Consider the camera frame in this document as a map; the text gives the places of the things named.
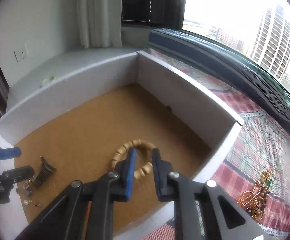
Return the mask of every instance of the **white curtain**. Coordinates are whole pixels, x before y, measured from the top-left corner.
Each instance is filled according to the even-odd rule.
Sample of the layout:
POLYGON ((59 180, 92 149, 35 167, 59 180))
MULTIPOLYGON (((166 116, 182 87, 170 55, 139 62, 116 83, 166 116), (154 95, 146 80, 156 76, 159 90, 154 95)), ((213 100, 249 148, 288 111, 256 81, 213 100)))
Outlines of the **white curtain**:
POLYGON ((82 46, 122 46, 122 0, 77 0, 77 14, 82 46))

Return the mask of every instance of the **electrical outlet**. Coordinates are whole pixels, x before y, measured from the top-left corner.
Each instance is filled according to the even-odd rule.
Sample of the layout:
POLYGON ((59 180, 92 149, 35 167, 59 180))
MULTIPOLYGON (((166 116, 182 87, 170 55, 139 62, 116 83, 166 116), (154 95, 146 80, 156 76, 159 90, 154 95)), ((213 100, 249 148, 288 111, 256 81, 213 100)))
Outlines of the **electrical outlet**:
POLYGON ((25 48, 25 44, 19 47, 16 51, 14 51, 17 62, 20 62, 23 58, 27 57, 27 50, 25 48))

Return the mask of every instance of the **metal bolt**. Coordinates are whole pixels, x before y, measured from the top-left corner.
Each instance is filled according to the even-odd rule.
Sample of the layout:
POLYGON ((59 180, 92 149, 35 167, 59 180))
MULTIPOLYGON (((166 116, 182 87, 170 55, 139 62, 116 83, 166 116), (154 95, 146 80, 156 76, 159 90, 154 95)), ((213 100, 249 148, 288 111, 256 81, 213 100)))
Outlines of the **metal bolt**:
POLYGON ((115 172, 115 171, 110 171, 110 172, 108 173, 108 176, 111 177, 111 178, 116 178, 116 177, 118 176, 118 173, 115 172))
POLYGON ((207 184, 207 186, 209 186, 209 187, 216 187, 216 186, 217 186, 217 182, 214 181, 214 180, 212 180, 212 179, 208 180, 208 181, 206 182, 206 184, 207 184))
POLYGON ((72 187, 80 187, 81 184, 82 183, 79 180, 74 180, 74 181, 72 181, 71 186, 72 187))
POLYGON ((175 171, 170 172, 168 175, 173 179, 176 179, 179 177, 179 173, 175 171))

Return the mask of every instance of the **wooden bead bracelet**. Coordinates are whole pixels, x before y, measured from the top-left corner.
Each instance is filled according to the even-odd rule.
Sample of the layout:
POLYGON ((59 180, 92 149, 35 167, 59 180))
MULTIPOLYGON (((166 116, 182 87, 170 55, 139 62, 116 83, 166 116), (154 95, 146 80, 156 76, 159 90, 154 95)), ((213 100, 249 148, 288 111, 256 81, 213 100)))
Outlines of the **wooden bead bracelet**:
MULTIPOLYGON (((117 162, 119 162, 121 160, 122 156, 125 153, 127 153, 128 149, 131 147, 142 147, 142 148, 145 148, 146 150, 149 150, 150 152, 152 152, 152 149, 155 148, 155 145, 150 143, 150 142, 147 142, 145 140, 140 140, 140 139, 133 140, 132 142, 128 141, 127 143, 124 143, 122 146, 120 146, 116 150, 116 152, 112 158, 112 169, 115 168, 117 162)), ((140 179, 151 172, 152 172, 152 163, 149 161, 143 167, 134 171, 134 178, 140 179)))

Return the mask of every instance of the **white foam box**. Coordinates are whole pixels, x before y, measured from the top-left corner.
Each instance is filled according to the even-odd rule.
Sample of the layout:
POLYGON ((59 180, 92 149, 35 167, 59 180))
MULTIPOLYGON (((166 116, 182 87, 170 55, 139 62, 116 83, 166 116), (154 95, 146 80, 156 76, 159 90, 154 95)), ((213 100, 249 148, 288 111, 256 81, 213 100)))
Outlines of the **white foam box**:
MULTIPOLYGON (((203 85, 175 67, 143 51, 108 58, 67 74, 40 88, 0 119, 0 147, 15 145, 31 132, 118 87, 138 82, 186 123, 211 148, 195 181, 205 182, 216 172, 234 144, 243 119, 203 85)), ((14 168, 0 161, 0 174, 14 168)), ((0 233, 14 239, 28 224, 15 188, 11 202, 0 205, 0 233)), ((118 232, 115 239, 141 239, 174 216, 173 203, 164 205, 118 232)))

